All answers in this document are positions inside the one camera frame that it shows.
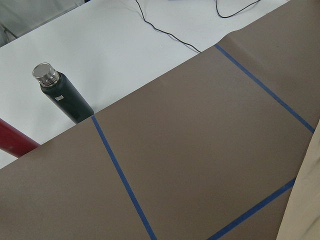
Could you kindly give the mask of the red cylindrical bottle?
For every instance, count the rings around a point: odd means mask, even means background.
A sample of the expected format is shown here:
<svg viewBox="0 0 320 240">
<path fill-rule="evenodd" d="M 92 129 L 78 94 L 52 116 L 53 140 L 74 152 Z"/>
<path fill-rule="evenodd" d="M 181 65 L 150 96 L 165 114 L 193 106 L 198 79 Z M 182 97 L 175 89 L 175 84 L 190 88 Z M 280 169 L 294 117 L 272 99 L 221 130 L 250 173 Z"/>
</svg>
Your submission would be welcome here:
<svg viewBox="0 0 320 240">
<path fill-rule="evenodd" d="M 0 119 L 0 149 L 17 158 L 38 148 L 39 143 Z"/>
</svg>

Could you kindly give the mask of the black bottle with steel cap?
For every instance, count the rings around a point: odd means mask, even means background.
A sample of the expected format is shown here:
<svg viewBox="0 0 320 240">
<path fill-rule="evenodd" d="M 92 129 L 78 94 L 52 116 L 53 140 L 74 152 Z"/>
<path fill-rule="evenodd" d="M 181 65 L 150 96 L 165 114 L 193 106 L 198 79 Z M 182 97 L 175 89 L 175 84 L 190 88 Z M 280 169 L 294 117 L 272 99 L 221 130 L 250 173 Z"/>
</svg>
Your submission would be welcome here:
<svg viewBox="0 0 320 240">
<path fill-rule="evenodd" d="M 75 124 L 94 114 L 67 76 L 55 70 L 50 63 L 38 64 L 32 76 L 39 82 L 41 91 Z"/>
</svg>

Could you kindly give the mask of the cream long-sleeve printed shirt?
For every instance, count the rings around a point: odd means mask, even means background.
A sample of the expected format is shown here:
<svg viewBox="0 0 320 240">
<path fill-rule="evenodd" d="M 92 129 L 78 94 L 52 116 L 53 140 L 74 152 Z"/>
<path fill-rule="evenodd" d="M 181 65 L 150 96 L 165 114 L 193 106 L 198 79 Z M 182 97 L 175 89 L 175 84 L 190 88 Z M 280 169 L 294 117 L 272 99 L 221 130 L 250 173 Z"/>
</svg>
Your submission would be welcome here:
<svg viewBox="0 0 320 240">
<path fill-rule="evenodd" d="M 320 127 L 317 126 L 294 186 L 276 237 L 278 240 L 320 238 Z"/>
</svg>

